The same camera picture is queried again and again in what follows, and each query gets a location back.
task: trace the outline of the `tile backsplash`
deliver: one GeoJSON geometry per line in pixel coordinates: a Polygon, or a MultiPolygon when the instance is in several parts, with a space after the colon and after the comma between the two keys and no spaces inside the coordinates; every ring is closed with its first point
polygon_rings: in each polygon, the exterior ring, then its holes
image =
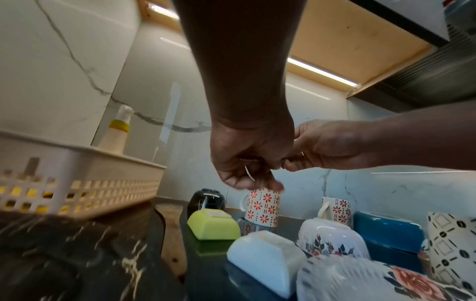
{"type": "Polygon", "coordinates": [[[0,129],[90,145],[141,23],[136,1],[0,7],[0,129]]]}
{"type": "MultiPolygon", "coordinates": [[[[287,76],[286,96],[296,125],[312,119],[372,120],[394,114],[355,98],[347,100],[343,92],[292,74],[287,76]]],[[[121,103],[136,111],[125,154],[168,167],[158,195],[190,200],[195,191],[212,188],[226,196],[229,207],[239,207],[246,191],[221,183],[210,162],[205,92],[181,35],[156,24],[141,25],[93,144],[121,103]]],[[[389,166],[357,171],[279,170],[275,177],[286,188],[280,209],[285,216],[317,216],[323,196],[422,225],[428,211],[476,216],[474,172],[389,166]]]]}

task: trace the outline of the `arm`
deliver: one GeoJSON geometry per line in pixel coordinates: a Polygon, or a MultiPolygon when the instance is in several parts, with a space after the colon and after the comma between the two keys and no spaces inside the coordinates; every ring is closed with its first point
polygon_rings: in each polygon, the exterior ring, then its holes
{"type": "Polygon", "coordinates": [[[313,120],[296,128],[283,167],[360,169],[419,165],[476,170],[476,102],[374,121],[313,120]]]}
{"type": "Polygon", "coordinates": [[[285,68],[305,0],[174,4],[205,86],[220,179],[237,189],[284,189],[270,169],[293,145],[285,68]]]}

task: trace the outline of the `light blue bowl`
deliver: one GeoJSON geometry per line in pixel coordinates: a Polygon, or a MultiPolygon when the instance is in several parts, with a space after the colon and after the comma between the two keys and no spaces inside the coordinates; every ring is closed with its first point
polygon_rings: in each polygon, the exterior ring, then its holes
{"type": "Polygon", "coordinates": [[[368,212],[354,214],[354,230],[367,241],[413,254],[418,254],[424,239],[418,224],[368,212]]]}

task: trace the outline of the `white bottle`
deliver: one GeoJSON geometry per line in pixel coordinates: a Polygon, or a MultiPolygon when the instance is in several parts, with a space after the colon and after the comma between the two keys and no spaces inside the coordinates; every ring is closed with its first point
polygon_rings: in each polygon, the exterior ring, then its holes
{"type": "Polygon", "coordinates": [[[130,117],[134,114],[134,110],[126,105],[121,105],[116,118],[111,121],[109,128],[104,134],[98,147],[105,151],[122,155],[124,151],[127,133],[130,128],[130,117]]]}

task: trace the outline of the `basket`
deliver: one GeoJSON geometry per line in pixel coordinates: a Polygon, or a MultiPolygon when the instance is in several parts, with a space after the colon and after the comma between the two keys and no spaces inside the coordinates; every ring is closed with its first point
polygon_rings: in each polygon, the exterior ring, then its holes
{"type": "Polygon", "coordinates": [[[166,167],[0,131],[0,210],[91,218],[153,198],[166,167]]]}

